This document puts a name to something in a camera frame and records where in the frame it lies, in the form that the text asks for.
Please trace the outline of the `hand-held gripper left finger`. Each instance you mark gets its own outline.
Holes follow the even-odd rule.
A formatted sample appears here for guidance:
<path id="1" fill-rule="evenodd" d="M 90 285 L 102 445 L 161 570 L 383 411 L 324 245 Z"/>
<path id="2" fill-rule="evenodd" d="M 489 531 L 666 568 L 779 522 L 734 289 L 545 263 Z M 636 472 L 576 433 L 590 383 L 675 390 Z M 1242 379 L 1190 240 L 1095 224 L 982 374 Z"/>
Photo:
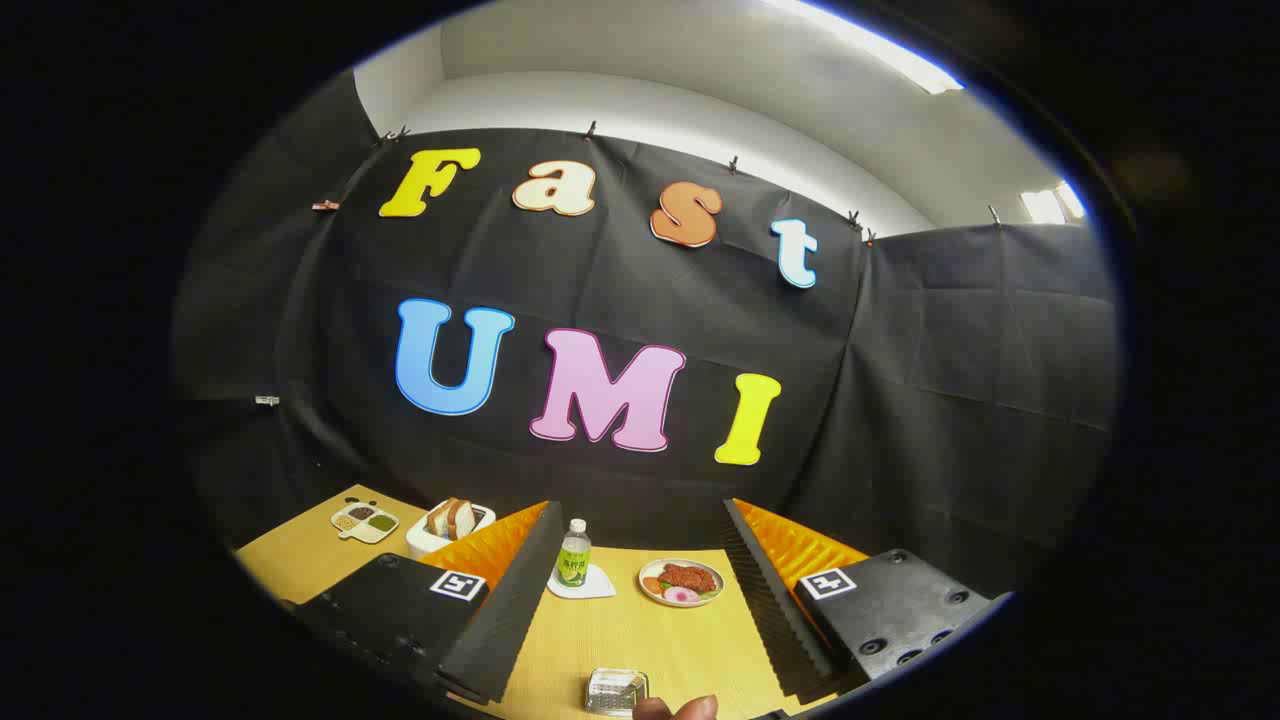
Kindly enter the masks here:
<path id="1" fill-rule="evenodd" d="M 544 501 L 434 560 L 380 553 L 294 615 L 321 642 L 406 689 L 500 701 L 563 528 L 561 503 Z"/>

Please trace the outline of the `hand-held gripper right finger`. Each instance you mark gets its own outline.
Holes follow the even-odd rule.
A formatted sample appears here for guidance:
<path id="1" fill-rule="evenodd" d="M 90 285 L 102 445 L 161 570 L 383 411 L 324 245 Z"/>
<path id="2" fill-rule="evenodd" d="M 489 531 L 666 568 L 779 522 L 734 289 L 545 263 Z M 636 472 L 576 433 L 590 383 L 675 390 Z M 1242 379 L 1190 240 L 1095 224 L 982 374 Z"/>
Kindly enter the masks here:
<path id="1" fill-rule="evenodd" d="M 723 506 L 736 583 L 782 692 L 801 702 L 901 675 L 1007 601 L 914 552 L 864 555 L 739 498 Z"/>

